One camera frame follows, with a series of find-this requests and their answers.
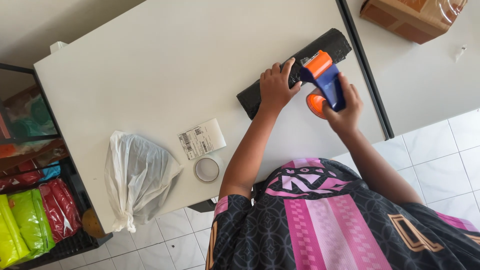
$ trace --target barcode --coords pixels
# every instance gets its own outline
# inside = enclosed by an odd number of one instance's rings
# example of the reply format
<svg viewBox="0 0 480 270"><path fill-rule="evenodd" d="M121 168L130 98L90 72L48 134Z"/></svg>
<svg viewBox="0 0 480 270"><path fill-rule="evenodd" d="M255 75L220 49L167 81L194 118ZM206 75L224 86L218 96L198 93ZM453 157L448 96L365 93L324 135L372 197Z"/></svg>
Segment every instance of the barcode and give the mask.
<svg viewBox="0 0 480 270"><path fill-rule="evenodd" d="M205 145L205 142L204 142L204 141L202 141L202 146L204 147L205 153L208 152L207 146Z"/></svg>
<svg viewBox="0 0 480 270"><path fill-rule="evenodd" d="M187 148L187 152L192 151L192 146L190 145L190 139L188 138L186 133L182 133L181 137L183 139L183 142L185 143L185 147Z"/></svg>

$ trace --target white wall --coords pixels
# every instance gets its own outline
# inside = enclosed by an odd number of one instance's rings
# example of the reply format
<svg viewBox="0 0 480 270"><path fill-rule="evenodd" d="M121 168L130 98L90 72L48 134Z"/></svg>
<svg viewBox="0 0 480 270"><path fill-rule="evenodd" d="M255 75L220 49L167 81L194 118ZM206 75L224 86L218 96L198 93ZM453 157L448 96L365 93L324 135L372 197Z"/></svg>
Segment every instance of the white wall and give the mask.
<svg viewBox="0 0 480 270"><path fill-rule="evenodd" d="M144 0L0 1L0 63L33 68L55 41L71 43ZM30 86L24 76L0 71L0 98Z"/></svg>

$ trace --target green plastic package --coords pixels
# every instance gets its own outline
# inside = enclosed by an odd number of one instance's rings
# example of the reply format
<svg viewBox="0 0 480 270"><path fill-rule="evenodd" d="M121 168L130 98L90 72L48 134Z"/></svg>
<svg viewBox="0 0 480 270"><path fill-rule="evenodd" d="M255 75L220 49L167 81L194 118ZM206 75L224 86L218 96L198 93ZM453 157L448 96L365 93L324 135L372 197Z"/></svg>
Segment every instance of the green plastic package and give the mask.
<svg viewBox="0 0 480 270"><path fill-rule="evenodd" d="M30 253L19 262L34 259L55 246L38 189L8 195L13 217Z"/></svg>
<svg viewBox="0 0 480 270"><path fill-rule="evenodd" d="M0 269L9 267L30 253L13 218L6 195L0 195Z"/></svg>

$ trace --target red bag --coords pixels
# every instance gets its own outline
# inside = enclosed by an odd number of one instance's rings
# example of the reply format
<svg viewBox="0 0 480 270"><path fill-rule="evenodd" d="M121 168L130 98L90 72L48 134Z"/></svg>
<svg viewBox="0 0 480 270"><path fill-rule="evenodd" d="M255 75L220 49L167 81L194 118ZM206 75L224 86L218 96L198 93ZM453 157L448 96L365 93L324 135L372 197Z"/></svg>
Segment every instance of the red bag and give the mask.
<svg viewBox="0 0 480 270"><path fill-rule="evenodd" d="M8 169L0 173L1 176L17 173L18 171L24 172L32 169L36 169L37 166L33 160L27 160L22 164L18 165L18 170L16 168ZM22 189L28 189L28 186L35 184L44 177L42 170L27 172L12 177L6 177L0 179L0 193L12 193Z"/></svg>
<svg viewBox="0 0 480 270"><path fill-rule="evenodd" d="M55 243L74 235L82 227L77 206L67 185L54 179L38 187Z"/></svg>

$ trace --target white table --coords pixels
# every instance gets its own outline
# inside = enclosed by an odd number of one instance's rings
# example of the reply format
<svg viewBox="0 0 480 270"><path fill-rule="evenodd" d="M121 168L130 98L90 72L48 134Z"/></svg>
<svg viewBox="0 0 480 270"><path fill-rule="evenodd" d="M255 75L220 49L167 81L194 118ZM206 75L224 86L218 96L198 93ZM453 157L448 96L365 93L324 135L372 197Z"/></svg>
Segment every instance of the white table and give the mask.
<svg viewBox="0 0 480 270"><path fill-rule="evenodd" d="M163 213L218 195L221 181L193 175L177 133L217 118L228 164L250 119L236 95L276 61L337 28L347 32L334 0L147 0L35 64L73 162L106 233L114 220L104 184L109 137L135 133L185 166ZM352 51L338 68L365 103L360 129L371 143L384 134ZM280 114L257 180L292 159L347 152L327 121L314 116L305 85Z"/></svg>
<svg viewBox="0 0 480 270"><path fill-rule="evenodd" d="M395 135L480 107L480 1L468 1L446 34L423 45L361 19L362 0L347 3Z"/></svg>

